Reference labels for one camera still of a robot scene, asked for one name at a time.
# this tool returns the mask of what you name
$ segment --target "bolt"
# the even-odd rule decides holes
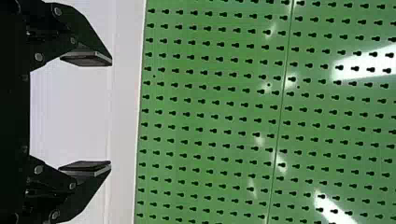
[[[77,40],[74,37],[71,37],[70,43],[72,43],[72,45],[75,45],[75,44],[77,44]]]
[[[53,220],[55,220],[56,218],[58,218],[61,215],[61,212],[59,210],[54,211],[51,215],[50,218],[52,218]]]
[[[35,175],[40,175],[41,173],[43,173],[43,169],[44,169],[44,167],[42,165],[38,165],[35,168]]]
[[[29,75],[22,75],[22,81],[24,82],[29,81]]]
[[[62,11],[60,8],[56,7],[55,9],[53,9],[53,11],[55,12],[55,15],[62,16]]]
[[[69,188],[70,188],[70,189],[75,189],[75,188],[76,188],[76,183],[71,183],[71,184],[69,185]]]
[[[28,146],[22,146],[21,149],[22,149],[23,154],[26,154],[27,151],[29,150],[29,147]]]
[[[36,54],[35,54],[35,60],[38,61],[38,62],[43,62],[43,60],[44,60],[43,54],[41,54],[41,53],[36,53]]]

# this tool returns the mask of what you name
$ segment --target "screw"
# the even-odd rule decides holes
[[[72,43],[72,45],[75,45],[75,44],[77,44],[77,40],[74,37],[71,37],[70,43]]]
[[[43,54],[41,54],[41,53],[36,53],[36,54],[35,54],[35,60],[38,61],[38,62],[43,62],[43,60],[44,60]]]
[[[61,212],[59,210],[54,211],[51,215],[50,218],[52,218],[53,220],[55,220],[56,218],[58,218],[61,215]]]
[[[75,188],[76,188],[76,183],[71,183],[71,184],[69,185],[69,188],[70,188],[70,189],[75,189]]]
[[[53,9],[53,11],[55,12],[55,15],[62,16],[62,11],[60,8],[56,7],[55,9]]]
[[[42,165],[38,165],[35,168],[35,175],[40,175],[41,173],[43,173],[43,169],[44,169],[44,167]]]

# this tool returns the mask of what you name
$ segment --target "white wall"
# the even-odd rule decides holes
[[[79,68],[55,60],[32,73],[31,154],[56,168],[112,160],[106,184],[70,223],[130,224],[146,0],[56,2],[88,18],[114,65]]]

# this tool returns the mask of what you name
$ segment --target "perforated green panel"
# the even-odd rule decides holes
[[[395,12],[148,0],[135,222],[396,222]]]
[[[295,2],[270,223],[396,222],[394,5]]]

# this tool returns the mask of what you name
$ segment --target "panel seam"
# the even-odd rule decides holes
[[[269,224],[270,222],[270,214],[271,214],[271,207],[272,207],[272,200],[273,200],[273,191],[274,191],[274,182],[275,182],[275,172],[276,172],[276,158],[277,158],[277,150],[278,150],[278,145],[279,145],[279,136],[280,136],[280,125],[281,125],[281,120],[282,120],[282,111],[283,111],[283,103],[284,103],[284,98],[285,98],[285,86],[286,86],[286,75],[288,73],[288,60],[289,60],[289,53],[290,53],[290,39],[291,39],[291,25],[292,25],[292,19],[293,19],[293,12],[294,12],[294,1],[291,1],[291,6],[290,6],[290,24],[289,24],[289,32],[288,32],[288,44],[287,44],[287,49],[286,49],[286,55],[285,55],[285,69],[284,69],[284,76],[283,76],[283,83],[282,83],[282,98],[280,100],[280,112],[279,112],[279,119],[278,119],[278,126],[277,126],[277,133],[276,133],[276,147],[275,147],[275,155],[274,155],[274,166],[273,166],[273,172],[272,172],[272,182],[271,182],[271,193],[270,193],[270,199],[268,202],[268,214],[267,214],[267,220],[266,224]]]

